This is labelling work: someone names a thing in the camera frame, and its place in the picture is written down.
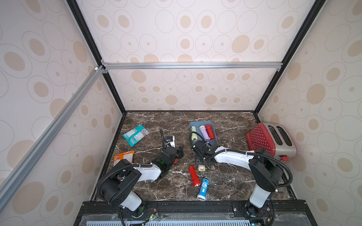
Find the light green flashlight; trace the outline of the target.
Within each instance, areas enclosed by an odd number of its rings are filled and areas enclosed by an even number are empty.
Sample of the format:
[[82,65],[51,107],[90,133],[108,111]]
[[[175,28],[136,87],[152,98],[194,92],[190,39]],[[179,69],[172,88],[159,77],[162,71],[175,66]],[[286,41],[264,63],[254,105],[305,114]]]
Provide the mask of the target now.
[[198,136],[197,136],[197,134],[196,134],[196,127],[195,127],[195,126],[192,126],[192,127],[190,128],[190,131],[191,131],[191,140],[192,140],[192,142],[198,141]]

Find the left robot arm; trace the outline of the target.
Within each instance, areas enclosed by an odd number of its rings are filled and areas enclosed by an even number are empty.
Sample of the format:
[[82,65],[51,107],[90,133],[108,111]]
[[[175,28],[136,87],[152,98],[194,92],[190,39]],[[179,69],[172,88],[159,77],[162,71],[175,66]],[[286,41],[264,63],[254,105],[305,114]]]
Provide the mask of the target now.
[[184,156],[183,147],[166,147],[150,164],[135,164],[121,160],[101,179],[96,186],[97,197],[112,207],[130,211],[142,209],[142,199],[133,192],[138,182],[157,181],[165,177],[174,163]]

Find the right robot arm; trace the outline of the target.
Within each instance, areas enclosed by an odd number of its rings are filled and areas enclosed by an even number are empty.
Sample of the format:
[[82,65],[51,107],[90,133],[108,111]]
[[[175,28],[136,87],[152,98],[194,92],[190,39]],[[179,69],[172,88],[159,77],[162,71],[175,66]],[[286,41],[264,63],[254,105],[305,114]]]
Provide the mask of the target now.
[[253,174],[256,185],[243,211],[250,217],[258,217],[266,201],[279,188],[289,186],[293,181],[291,170],[267,150],[241,151],[210,145],[203,141],[191,141],[191,149],[204,165],[226,163],[245,168]]

